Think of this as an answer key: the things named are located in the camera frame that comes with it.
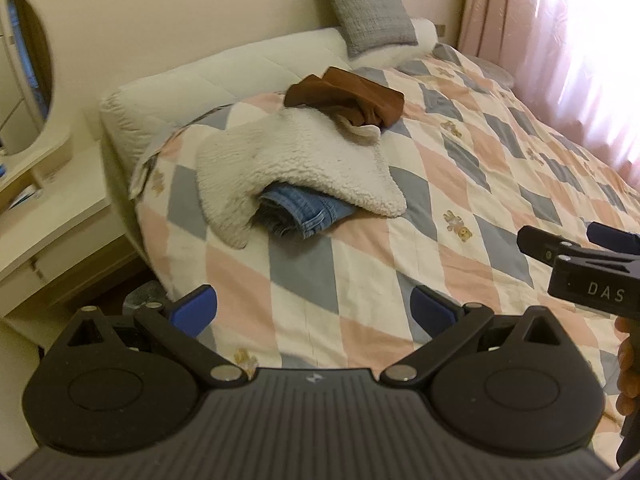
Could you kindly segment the person's right hand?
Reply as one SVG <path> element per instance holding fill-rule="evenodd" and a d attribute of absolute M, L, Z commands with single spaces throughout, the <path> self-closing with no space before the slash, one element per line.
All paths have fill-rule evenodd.
<path fill-rule="evenodd" d="M 616 401 L 617 411 L 626 417 L 634 414 L 639 408 L 639 374 L 634 370 L 636 350 L 631 341 L 631 336 L 639 330 L 639 324 L 629 318 L 616 318 L 615 328 L 626 335 L 617 352 L 620 367 L 617 388 L 620 395 Z"/>

